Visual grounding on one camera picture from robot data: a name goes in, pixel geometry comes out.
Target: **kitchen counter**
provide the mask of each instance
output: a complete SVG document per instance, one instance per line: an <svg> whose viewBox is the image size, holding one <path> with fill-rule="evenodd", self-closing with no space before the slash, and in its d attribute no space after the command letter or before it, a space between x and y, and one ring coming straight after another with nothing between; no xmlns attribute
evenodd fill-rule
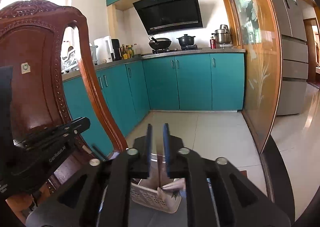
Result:
<svg viewBox="0 0 320 227"><path fill-rule="evenodd" d="M141 55L138 54L130 59L119 60L119 61L114 61L114 62L110 62L110 63L103 63L103 64L95 65L94 69L96 71L99 71L99 70L103 70L105 68L113 67L113 66L120 65L120 64L133 63L133 62L136 62L139 60L141 60ZM71 79L74 79L74 78L77 78L80 76L81 76L80 71L69 72L69 73L62 75L62 81L64 82L64 81L71 80Z"/></svg>
<svg viewBox="0 0 320 227"><path fill-rule="evenodd" d="M245 49L233 49L233 48L224 48L224 49L211 49L203 48L197 50L178 50L178 51L169 51L164 53L148 53L143 54L142 59L151 59L156 57L166 57L166 56L176 56L176 55L185 55L185 54L196 54L196 53L245 53Z"/></svg>

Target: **black range hood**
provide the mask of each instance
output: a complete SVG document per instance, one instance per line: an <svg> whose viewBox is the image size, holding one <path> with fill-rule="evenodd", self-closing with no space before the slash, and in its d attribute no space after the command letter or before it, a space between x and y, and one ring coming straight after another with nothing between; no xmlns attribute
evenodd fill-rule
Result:
<svg viewBox="0 0 320 227"><path fill-rule="evenodd" d="M198 0L140 0L133 6L148 35L203 27Z"/></svg>

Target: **refrigerator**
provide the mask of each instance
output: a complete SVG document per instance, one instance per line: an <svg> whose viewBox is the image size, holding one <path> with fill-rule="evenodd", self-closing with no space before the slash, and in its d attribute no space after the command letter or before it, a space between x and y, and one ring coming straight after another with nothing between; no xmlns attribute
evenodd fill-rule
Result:
<svg viewBox="0 0 320 227"><path fill-rule="evenodd" d="M282 38L282 86L277 115L303 111L308 78L308 47L297 0L272 0Z"/></svg>

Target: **cabinet handle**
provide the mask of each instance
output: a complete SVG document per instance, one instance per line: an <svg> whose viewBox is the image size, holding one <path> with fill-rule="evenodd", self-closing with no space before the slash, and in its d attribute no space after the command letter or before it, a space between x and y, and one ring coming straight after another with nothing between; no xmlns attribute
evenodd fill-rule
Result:
<svg viewBox="0 0 320 227"><path fill-rule="evenodd" d="M108 82L107 82L107 77L105 75L103 75L103 78L104 78L104 82L106 83L106 87L109 87L108 86Z"/></svg>
<svg viewBox="0 0 320 227"><path fill-rule="evenodd" d="M99 83L100 83L100 88L101 88L101 89L103 89L103 85L102 85L101 77L99 77Z"/></svg>

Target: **metal bolt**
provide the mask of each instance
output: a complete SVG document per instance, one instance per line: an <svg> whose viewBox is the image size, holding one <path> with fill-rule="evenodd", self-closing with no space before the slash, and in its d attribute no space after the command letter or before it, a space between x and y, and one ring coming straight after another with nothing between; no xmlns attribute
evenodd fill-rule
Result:
<svg viewBox="0 0 320 227"><path fill-rule="evenodd" d="M183 147L181 149L178 150L178 153L180 154L189 154L190 153L190 149Z"/></svg>
<svg viewBox="0 0 320 227"><path fill-rule="evenodd" d="M130 148L130 149L127 150L127 153L128 153L129 155L135 155L135 154L138 153L138 150L135 149L135 148Z"/></svg>
<svg viewBox="0 0 320 227"><path fill-rule="evenodd" d="M220 165L225 165L225 164L228 163L228 160L226 158L224 158L224 157L219 157L219 158L216 159L216 162L218 164L220 164Z"/></svg>
<svg viewBox="0 0 320 227"><path fill-rule="evenodd" d="M93 159L91 159L90 162L89 162L89 164L90 164L91 166L97 166L97 165L100 165L100 163L101 163L101 161L100 161L99 159L97 159L97 158L93 158Z"/></svg>

